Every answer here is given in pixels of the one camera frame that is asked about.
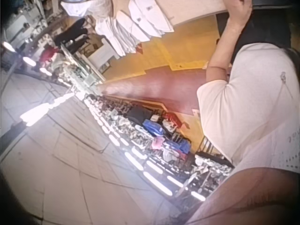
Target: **person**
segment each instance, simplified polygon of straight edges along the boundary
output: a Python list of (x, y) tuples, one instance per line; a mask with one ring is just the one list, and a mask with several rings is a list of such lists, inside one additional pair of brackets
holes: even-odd
[(50, 44), (46, 44), (44, 46), (44, 50), (42, 51), (40, 57), (39, 57), (39, 62), (40, 63), (45, 63), (55, 55), (55, 53), (58, 53), (60, 50), (57, 47), (53, 47)]
[(66, 44), (69, 41), (75, 41), (75, 39), (81, 35), (87, 35), (88, 29), (83, 27), (85, 23), (86, 19), (81, 18), (73, 23), (66, 31), (55, 36), (53, 39), (55, 45), (60, 48), (61, 44)]
[(246, 45), (228, 79), (252, 1), (224, 4), (230, 16), (197, 95), (204, 135), (235, 169), (186, 224), (299, 224), (299, 55), (267, 43)]

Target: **ceiling light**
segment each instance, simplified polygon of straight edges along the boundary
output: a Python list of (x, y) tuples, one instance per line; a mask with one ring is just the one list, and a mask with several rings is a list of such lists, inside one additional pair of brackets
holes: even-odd
[(65, 94), (63, 97), (67, 100), (71, 97), (73, 97), (75, 94), (72, 92), (72, 93), (68, 93), (68, 94)]
[(195, 191), (192, 191), (191, 195), (194, 196), (195, 198), (199, 199), (202, 202), (204, 202), (206, 200), (206, 198), (203, 195), (200, 195)]
[(9, 51), (15, 53), (15, 49), (11, 46), (10, 43), (3, 42), (2, 44), (3, 44), (3, 46), (4, 46), (6, 49), (8, 49)]
[(31, 58), (23, 57), (24, 62), (26, 62), (28, 65), (35, 67), (37, 63), (33, 61)]
[(39, 71), (41, 71), (42, 73), (46, 73), (47, 72), (46, 68), (43, 68), (43, 67), (40, 68)]
[(126, 146), (129, 145), (129, 143), (124, 138), (120, 138), (120, 140), (124, 145), (126, 145)]
[(152, 175), (148, 172), (143, 173), (144, 176), (150, 180), (156, 187), (158, 187), (160, 190), (162, 190), (164, 193), (166, 193), (168, 196), (172, 196), (173, 193), (171, 190), (169, 190), (167, 187), (165, 187), (162, 183), (160, 183), (157, 179), (152, 177)]
[(106, 128), (106, 126), (102, 126), (101, 128), (104, 131), (104, 133), (106, 133), (106, 134), (110, 133), (110, 131)]
[(101, 120), (97, 120), (97, 122), (100, 126), (103, 126), (103, 122)]
[(157, 165), (154, 165), (153, 162), (147, 161), (147, 165), (150, 166), (153, 170), (155, 170), (159, 174), (163, 174), (163, 170), (160, 169)]
[(173, 177), (167, 176), (167, 179), (168, 179), (169, 181), (171, 181), (172, 183), (176, 184), (178, 187), (180, 187), (180, 188), (183, 187), (183, 184), (180, 183), (178, 180), (174, 179)]
[(26, 126), (30, 127), (48, 113), (49, 107), (49, 103), (38, 105), (37, 107), (23, 113), (20, 118), (27, 123)]
[(77, 92), (75, 95), (80, 101), (84, 100), (84, 98), (85, 98), (85, 92), (83, 92), (83, 91)]
[(144, 170), (143, 166), (142, 166), (135, 158), (133, 158), (132, 155), (131, 155), (130, 153), (125, 152), (124, 154), (125, 154), (125, 156), (128, 158), (128, 160), (129, 160), (133, 165), (135, 165), (135, 167), (136, 167), (138, 170), (140, 170), (140, 171), (143, 171), (143, 170)]
[(116, 137), (120, 138), (121, 136), (117, 133), (117, 132), (114, 132), (113, 133)]
[(118, 140), (113, 135), (109, 135), (108, 137), (115, 146), (120, 146), (120, 142), (118, 142)]
[(135, 154), (136, 156), (138, 156), (140, 159), (146, 159), (147, 156), (146, 155), (143, 155), (141, 154), (138, 150), (135, 149), (135, 147), (133, 147), (131, 149), (132, 153)]
[(66, 85), (66, 86), (68, 86), (68, 87), (71, 87), (71, 84), (69, 84), (69, 83), (66, 83), (66, 82), (63, 82), (64, 83), (64, 85)]
[(110, 131), (114, 132), (114, 129), (111, 126), (109, 126), (108, 124), (106, 124), (106, 126)]
[(46, 71), (45, 74), (46, 74), (47, 76), (52, 76), (52, 73), (50, 73), (49, 71)]

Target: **hanging shirt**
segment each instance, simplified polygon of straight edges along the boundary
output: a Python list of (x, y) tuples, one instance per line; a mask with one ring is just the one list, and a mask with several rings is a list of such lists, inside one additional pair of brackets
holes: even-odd
[(229, 82), (208, 82), (197, 95), (204, 135), (234, 166), (300, 171), (299, 81), (284, 50), (244, 46)]

